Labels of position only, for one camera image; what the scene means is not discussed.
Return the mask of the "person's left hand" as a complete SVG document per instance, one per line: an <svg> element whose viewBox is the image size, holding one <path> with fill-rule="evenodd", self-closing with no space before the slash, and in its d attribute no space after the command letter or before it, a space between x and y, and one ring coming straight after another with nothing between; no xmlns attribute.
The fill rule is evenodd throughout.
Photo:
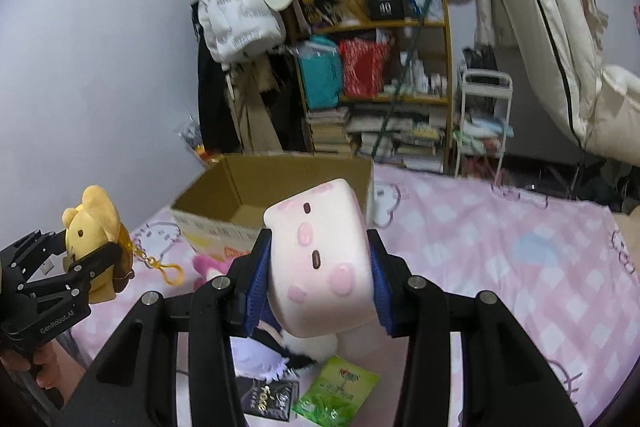
<svg viewBox="0 0 640 427"><path fill-rule="evenodd" d="M40 366L36 383L42 389L56 389L66 404L73 395L86 368L70 354L58 340L39 348L32 356L35 365Z"/></svg>

